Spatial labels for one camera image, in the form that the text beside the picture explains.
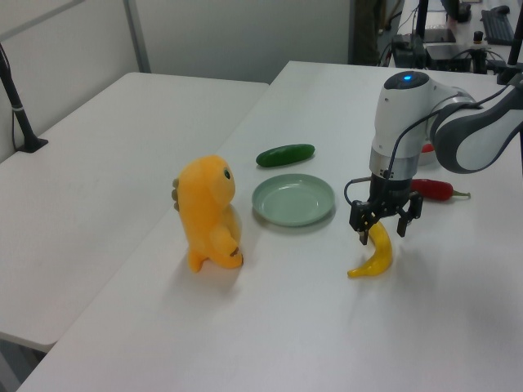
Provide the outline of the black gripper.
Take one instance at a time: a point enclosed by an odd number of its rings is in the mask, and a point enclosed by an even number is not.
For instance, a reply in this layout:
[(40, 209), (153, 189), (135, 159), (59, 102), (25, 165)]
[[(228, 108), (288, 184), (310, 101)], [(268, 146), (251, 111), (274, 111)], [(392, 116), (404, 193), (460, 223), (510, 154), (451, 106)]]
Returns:
[(421, 217), (423, 196), (418, 191), (410, 193), (411, 182), (411, 179), (390, 180), (371, 175), (368, 201), (353, 201), (349, 218), (351, 228), (363, 245), (368, 243), (369, 231), (378, 223), (379, 216), (399, 214), (396, 232), (401, 237), (405, 236), (409, 223)]

